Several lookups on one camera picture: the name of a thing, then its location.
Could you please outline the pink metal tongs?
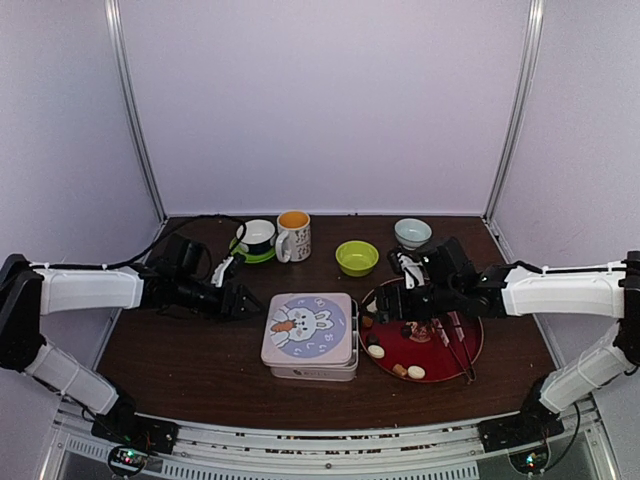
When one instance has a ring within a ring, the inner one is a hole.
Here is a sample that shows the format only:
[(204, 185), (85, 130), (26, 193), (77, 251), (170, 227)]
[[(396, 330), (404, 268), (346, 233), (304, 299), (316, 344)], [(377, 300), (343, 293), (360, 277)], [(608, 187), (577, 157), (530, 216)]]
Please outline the pink metal tongs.
[[(444, 317), (443, 315), (438, 316), (433, 320), (433, 323), (443, 346), (451, 353), (454, 361), (461, 371), (461, 374), (465, 377), (466, 383), (468, 385), (474, 383), (476, 381), (476, 373), (467, 346), (462, 322), (458, 314), (456, 312), (450, 312), (447, 314), (447, 317)], [(464, 357), (460, 357), (458, 355), (458, 351), (453, 343), (453, 338), (457, 339), (458, 348), (464, 354)]]

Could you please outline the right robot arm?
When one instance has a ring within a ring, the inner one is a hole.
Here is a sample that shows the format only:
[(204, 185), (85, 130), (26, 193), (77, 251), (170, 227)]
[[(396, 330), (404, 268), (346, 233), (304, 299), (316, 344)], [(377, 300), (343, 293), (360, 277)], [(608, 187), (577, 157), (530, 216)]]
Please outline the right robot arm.
[(506, 318), (529, 314), (586, 314), (616, 324), (577, 359), (537, 380), (517, 414), (480, 423), (491, 439), (516, 435), (530, 442), (545, 433), (571, 404), (621, 374), (639, 367), (639, 253), (621, 261), (569, 268), (523, 261), (475, 269), (461, 243), (446, 238), (415, 250), (388, 254), (400, 280), (376, 287), (365, 298), (363, 317), (432, 322), (449, 313)]

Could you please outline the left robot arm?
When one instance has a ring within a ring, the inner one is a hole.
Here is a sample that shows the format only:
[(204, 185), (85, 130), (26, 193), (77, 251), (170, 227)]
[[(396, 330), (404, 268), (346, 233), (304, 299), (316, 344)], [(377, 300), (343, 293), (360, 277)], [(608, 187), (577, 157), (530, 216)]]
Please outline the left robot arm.
[(244, 258), (228, 254), (210, 279), (196, 276), (203, 244), (174, 234), (161, 255), (123, 266), (37, 265), (21, 254), (1, 268), (1, 366), (34, 377), (85, 407), (123, 444), (144, 433), (134, 400), (81, 365), (40, 331), (44, 316), (99, 309), (163, 310), (177, 306), (215, 321), (251, 318), (263, 304), (231, 280)]

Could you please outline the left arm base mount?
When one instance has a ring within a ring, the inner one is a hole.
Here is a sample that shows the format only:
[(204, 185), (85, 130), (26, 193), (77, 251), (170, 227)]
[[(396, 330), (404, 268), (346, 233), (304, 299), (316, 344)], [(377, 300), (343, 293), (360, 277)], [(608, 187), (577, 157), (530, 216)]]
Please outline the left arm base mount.
[(91, 434), (114, 443), (107, 454), (107, 466), (120, 477), (141, 473), (160, 454), (173, 452), (179, 426), (170, 421), (136, 416), (133, 427), (125, 433), (97, 417)]

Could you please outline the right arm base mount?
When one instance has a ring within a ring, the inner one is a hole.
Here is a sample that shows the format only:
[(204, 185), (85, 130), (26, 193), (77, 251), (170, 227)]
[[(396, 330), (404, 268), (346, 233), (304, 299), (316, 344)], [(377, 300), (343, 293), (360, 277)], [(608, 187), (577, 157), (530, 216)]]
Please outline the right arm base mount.
[(477, 428), (486, 453), (506, 451), (511, 467), (529, 476), (550, 466), (549, 440), (565, 431), (560, 420), (539, 423), (525, 421), (520, 415), (485, 420)]

